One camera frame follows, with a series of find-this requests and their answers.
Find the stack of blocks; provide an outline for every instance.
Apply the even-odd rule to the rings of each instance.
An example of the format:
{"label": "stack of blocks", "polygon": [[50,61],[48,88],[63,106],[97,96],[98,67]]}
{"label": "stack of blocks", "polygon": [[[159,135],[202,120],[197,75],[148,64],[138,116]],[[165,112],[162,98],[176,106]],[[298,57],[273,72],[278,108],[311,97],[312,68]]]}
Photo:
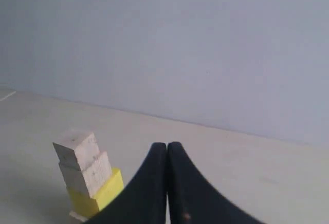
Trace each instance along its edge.
{"label": "stack of blocks", "polygon": [[123,190],[121,171],[111,168],[107,152],[99,150],[93,132],[70,130],[53,145],[74,207],[70,217],[82,223]]}

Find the unpainted wooden block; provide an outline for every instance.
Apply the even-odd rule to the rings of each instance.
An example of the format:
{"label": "unpainted wooden block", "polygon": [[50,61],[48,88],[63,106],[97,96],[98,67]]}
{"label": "unpainted wooden block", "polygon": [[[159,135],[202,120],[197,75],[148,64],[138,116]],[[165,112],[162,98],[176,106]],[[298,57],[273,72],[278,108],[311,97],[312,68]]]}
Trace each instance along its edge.
{"label": "unpainted wooden block", "polygon": [[114,167],[111,177],[93,197],[90,198],[70,188],[67,188],[67,191],[75,212],[90,218],[113,201],[121,193],[123,188],[121,171]]}
{"label": "unpainted wooden block", "polygon": [[111,165],[105,151],[100,153],[83,171],[63,165],[61,162],[59,162],[59,166],[66,186],[87,197],[94,196],[112,174]]}
{"label": "unpainted wooden block", "polygon": [[78,213],[76,213],[74,211],[70,211],[70,213],[69,213],[69,223],[70,224],[82,224],[86,221],[88,221],[87,217],[79,215]]}
{"label": "unpainted wooden block", "polygon": [[85,130],[71,129],[53,143],[62,165],[85,170],[100,153],[95,134]]}

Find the beige table surface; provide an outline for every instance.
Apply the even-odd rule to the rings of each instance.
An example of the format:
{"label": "beige table surface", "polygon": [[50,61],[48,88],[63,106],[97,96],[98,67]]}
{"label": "beige table surface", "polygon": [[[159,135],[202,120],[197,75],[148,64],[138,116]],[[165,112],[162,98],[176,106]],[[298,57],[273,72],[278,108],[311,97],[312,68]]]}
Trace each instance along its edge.
{"label": "beige table surface", "polygon": [[66,222],[70,202],[51,143],[71,127],[95,132],[125,183],[152,142],[181,141],[203,175],[256,218],[329,223],[328,148],[23,92],[0,101],[1,223]]}

